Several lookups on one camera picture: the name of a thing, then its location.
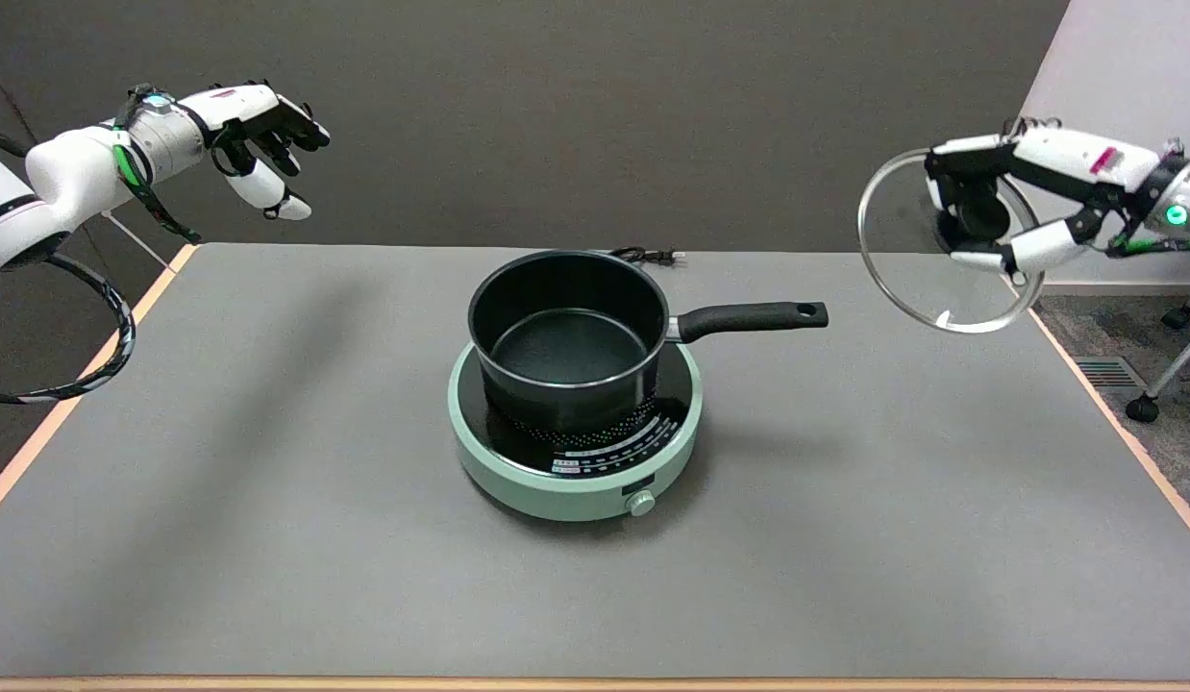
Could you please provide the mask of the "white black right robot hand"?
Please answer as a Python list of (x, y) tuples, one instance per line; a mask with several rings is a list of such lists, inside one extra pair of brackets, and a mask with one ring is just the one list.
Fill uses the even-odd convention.
[[(1004, 133), (934, 145), (923, 166), (942, 251), (954, 262), (1014, 277), (1073, 262), (1100, 235), (1107, 215), (1129, 219), (1141, 210), (1139, 191), (1160, 169), (1161, 155), (1023, 118)], [(1078, 209), (1004, 240), (1009, 213), (998, 201), (1004, 177), (1078, 203)]]

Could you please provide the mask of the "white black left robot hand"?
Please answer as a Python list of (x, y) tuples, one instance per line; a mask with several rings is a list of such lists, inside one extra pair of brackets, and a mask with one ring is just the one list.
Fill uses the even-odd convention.
[(284, 177), (300, 175), (293, 152), (318, 152), (331, 144), (330, 131), (309, 105), (296, 103), (267, 82), (214, 84), (176, 102), (192, 119), (213, 166), (234, 194), (269, 220), (301, 222), (312, 207)]

